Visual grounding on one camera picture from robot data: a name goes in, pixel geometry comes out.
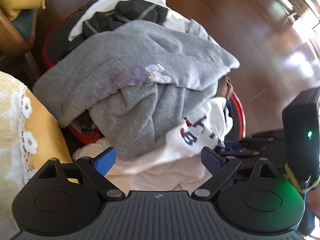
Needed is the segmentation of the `white printed t-shirt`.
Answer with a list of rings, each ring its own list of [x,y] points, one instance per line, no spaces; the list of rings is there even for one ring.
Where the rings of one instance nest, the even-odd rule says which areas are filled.
[[[82,23],[85,20],[90,19],[96,12],[111,12],[120,1],[129,0],[97,1],[82,16],[75,29],[82,32]],[[167,8],[165,0],[143,1]],[[188,20],[167,9],[167,18],[161,26],[187,32],[191,21],[195,20]],[[223,146],[224,138],[233,125],[226,107],[233,89],[227,75],[218,81],[215,96],[183,118],[181,124],[156,140],[153,150],[132,160],[123,160],[117,155],[116,168],[112,172],[115,181],[126,190],[174,190],[189,189],[206,179],[208,172],[197,157],[204,146]],[[103,135],[96,142],[77,150],[73,157],[94,158],[110,146],[111,143]]]

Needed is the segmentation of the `yellow lace tablecloth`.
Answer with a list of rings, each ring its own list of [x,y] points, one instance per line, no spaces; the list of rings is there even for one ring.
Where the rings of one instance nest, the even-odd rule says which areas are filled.
[[[24,185],[50,158],[72,161],[54,116],[27,86],[1,73],[1,239],[19,229],[11,205]]]

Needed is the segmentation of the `wooden chair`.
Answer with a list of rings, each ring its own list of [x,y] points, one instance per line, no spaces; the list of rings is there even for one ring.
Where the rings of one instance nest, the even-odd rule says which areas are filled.
[[[27,74],[34,84],[40,77],[40,71],[31,49],[35,43],[37,10],[22,10],[11,21],[1,10],[1,71],[10,75]]]

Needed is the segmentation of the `red black laundry basket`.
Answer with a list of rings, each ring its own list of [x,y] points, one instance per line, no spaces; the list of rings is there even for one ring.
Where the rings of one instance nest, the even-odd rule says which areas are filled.
[[[47,69],[55,66],[71,50],[71,45],[68,41],[68,34],[80,17],[91,5],[93,5],[93,3],[93,1],[90,1],[86,5],[74,10],[65,16],[65,18],[63,18],[63,20],[50,31],[42,48],[42,58]],[[235,92],[231,95],[229,113],[233,119],[233,127],[226,135],[225,139],[227,141],[237,141],[244,138],[246,135],[245,113],[240,99]],[[102,137],[102,134],[96,129],[89,132],[88,135],[84,135],[73,125],[68,126],[68,129],[85,145],[96,142]]]

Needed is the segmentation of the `black garment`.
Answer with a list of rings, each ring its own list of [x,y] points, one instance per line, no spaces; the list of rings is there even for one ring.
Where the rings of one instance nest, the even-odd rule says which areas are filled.
[[[88,38],[104,31],[113,31],[134,20],[161,25],[165,22],[167,14],[167,8],[148,1],[120,1],[111,12],[96,12],[90,19],[85,20],[82,23],[82,36]]]

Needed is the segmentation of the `grey sweatshirt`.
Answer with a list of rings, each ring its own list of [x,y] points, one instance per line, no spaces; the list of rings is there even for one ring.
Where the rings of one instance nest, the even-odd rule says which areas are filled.
[[[118,157],[132,160],[213,98],[239,66],[195,21],[183,33],[135,20],[82,42],[33,94],[61,127],[88,111]]]

